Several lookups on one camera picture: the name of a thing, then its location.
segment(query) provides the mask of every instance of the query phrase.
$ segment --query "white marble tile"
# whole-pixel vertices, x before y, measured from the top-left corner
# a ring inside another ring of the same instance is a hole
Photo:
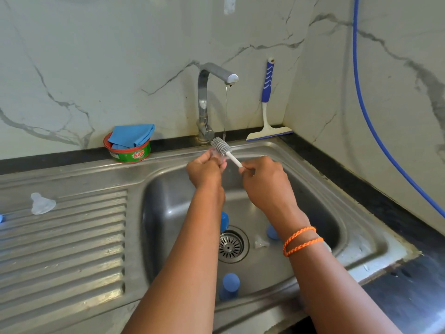
[[[226,129],[262,124],[265,61],[276,60],[270,123],[281,123],[316,0],[3,0],[0,158],[97,147],[115,125],[154,139],[196,134],[197,65],[239,76]],[[210,78],[210,124],[225,85]]]
[[[443,6],[445,0],[361,0],[358,63],[380,138],[445,207]],[[445,234],[444,219],[392,166],[366,126],[354,84],[351,25],[351,0],[315,6],[284,123]]]

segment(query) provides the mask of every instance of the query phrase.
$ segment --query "drain strainer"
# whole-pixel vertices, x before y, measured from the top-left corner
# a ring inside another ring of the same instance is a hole
[[[233,264],[242,260],[249,252],[249,241],[246,234],[234,226],[229,226],[219,236],[218,259]]]

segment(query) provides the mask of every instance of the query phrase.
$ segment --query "brush bristles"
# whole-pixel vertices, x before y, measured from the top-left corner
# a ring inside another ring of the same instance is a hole
[[[229,144],[223,141],[220,137],[215,137],[210,144],[220,153],[221,156],[225,156],[227,152],[231,151]]]

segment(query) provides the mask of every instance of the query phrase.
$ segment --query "person's left arm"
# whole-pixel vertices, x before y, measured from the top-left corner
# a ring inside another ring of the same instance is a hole
[[[187,165],[196,191],[186,219],[164,267],[122,334],[212,332],[225,202],[221,174],[227,163],[211,155],[207,151]]]

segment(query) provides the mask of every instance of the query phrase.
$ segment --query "stainless steel sink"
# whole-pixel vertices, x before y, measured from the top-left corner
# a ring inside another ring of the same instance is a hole
[[[241,160],[268,155],[283,164],[299,206],[357,281],[414,255],[281,140],[231,145]],[[175,242],[194,192],[185,166],[203,150],[0,176],[0,332],[119,333]],[[268,221],[230,162],[223,186],[230,227],[216,283],[233,272],[241,288],[235,300],[217,299],[214,331],[264,333],[297,322],[303,305],[282,243],[267,238]],[[31,215],[33,192],[55,199],[56,208]],[[257,235],[270,246],[255,249]]]

